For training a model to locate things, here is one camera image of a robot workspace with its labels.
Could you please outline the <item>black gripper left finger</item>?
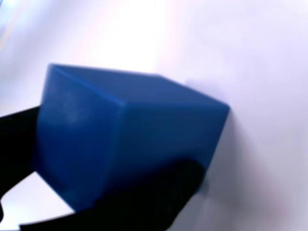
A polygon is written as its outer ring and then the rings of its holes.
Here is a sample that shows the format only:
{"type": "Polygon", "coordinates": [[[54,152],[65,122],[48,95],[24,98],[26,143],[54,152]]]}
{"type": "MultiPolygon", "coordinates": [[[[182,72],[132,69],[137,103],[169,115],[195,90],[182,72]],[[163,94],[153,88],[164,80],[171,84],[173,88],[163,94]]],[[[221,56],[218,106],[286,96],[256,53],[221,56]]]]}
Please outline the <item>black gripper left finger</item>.
{"type": "Polygon", "coordinates": [[[0,195],[33,172],[34,148],[39,107],[0,118],[0,195]]]}

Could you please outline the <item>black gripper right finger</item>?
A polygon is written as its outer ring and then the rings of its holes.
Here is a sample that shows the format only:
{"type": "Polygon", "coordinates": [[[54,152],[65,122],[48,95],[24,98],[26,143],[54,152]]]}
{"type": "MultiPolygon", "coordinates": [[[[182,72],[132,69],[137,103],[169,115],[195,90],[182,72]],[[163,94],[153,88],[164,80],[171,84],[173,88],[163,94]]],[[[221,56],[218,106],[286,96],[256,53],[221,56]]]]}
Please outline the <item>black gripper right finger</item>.
{"type": "Polygon", "coordinates": [[[22,224],[22,231],[165,231],[198,190],[204,167],[178,161],[140,184],[103,197],[90,209],[22,224]]]}

